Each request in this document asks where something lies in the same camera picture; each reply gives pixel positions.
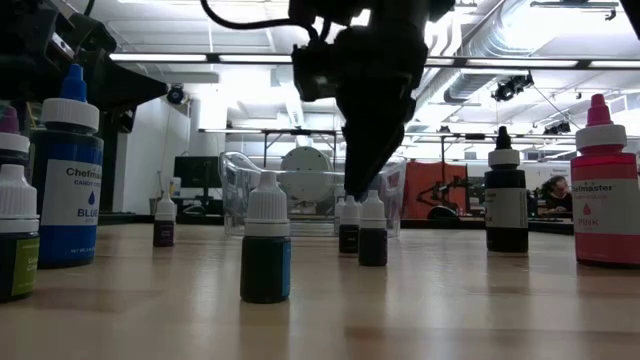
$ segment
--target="green bottle label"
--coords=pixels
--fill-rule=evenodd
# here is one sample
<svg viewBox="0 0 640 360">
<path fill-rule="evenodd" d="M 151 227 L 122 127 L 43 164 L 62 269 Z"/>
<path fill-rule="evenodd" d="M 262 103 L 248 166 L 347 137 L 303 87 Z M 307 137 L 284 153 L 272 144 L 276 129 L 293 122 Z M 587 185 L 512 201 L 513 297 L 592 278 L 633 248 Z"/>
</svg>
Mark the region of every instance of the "green bottle label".
<svg viewBox="0 0 640 360">
<path fill-rule="evenodd" d="M 30 293 L 36 287 L 40 238 L 18 240 L 11 296 Z"/>
</svg>

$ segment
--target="desk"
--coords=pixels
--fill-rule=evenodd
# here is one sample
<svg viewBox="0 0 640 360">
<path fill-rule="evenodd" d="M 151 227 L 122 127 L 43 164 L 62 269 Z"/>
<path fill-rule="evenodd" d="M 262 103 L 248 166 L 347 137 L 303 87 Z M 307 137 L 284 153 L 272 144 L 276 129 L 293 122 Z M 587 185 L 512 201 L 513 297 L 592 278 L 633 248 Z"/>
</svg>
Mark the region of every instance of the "desk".
<svg viewBox="0 0 640 360">
<path fill-rule="evenodd" d="M 579 267 L 573 238 L 531 233 L 529 258 L 484 232 L 403 230 L 387 268 L 294 239 L 292 296 L 239 300 L 240 241 L 180 225 L 99 228 L 94 264 L 38 273 L 0 306 L 2 359 L 637 359 L 638 272 Z"/>
</svg>

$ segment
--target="person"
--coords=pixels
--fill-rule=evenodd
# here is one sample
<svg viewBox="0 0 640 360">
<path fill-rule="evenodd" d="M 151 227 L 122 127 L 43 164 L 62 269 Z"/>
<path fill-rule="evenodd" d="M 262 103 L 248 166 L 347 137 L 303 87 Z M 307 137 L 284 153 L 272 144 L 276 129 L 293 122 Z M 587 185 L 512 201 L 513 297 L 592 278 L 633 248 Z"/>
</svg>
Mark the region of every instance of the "person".
<svg viewBox="0 0 640 360">
<path fill-rule="evenodd" d="M 573 197 L 564 176 L 554 176 L 542 184 L 542 194 L 547 203 L 547 213 L 573 211 Z"/>
</svg>

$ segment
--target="black bottle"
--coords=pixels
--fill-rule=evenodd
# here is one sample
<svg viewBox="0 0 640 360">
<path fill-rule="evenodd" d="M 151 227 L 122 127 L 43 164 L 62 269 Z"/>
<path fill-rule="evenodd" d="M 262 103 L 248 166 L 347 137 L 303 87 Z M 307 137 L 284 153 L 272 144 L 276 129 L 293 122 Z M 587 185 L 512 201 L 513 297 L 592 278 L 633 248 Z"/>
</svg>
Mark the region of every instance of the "black bottle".
<svg viewBox="0 0 640 360">
<path fill-rule="evenodd" d="M 360 236 L 358 239 L 358 263 L 361 266 L 387 265 L 387 219 L 384 203 L 377 190 L 369 190 L 362 203 Z"/>
<path fill-rule="evenodd" d="M 349 195 L 342 208 L 340 228 L 338 229 L 338 249 L 340 254 L 355 255 L 358 253 L 359 233 L 360 207 L 355 198 Z"/>
<path fill-rule="evenodd" d="M 287 197 L 274 172 L 263 171 L 260 184 L 249 194 L 244 233 L 240 297 L 256 304 L 286 300 L 291 286 Z"/>
<path fill-rule="evenodd" d="M 511 149 L 507 128 L 501 126 L 496 150 L 489 153 L 492 170 L 484 174 L 487 249 L 492 252 L 526 254 L 529 250 L 527 189 L 518 165 L 520 153 Z"/>
</svg>

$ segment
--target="pink bottle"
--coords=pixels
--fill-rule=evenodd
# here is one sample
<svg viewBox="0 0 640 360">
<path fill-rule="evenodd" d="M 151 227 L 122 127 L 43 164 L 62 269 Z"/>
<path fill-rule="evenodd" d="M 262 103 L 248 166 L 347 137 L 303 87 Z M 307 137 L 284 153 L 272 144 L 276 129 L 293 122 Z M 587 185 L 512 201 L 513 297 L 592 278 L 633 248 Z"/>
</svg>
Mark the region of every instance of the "pink bottle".
<svg viewBox="0 0 640 360">
<path fill-rule="evenodd" d="M 591 98 L 587 127 L 576 133 L 581 153 L 571 160 L 578 263 L 640 267 L 640 190 L 627 135 L 611 122 L 603 95 Z"/>
</svg>

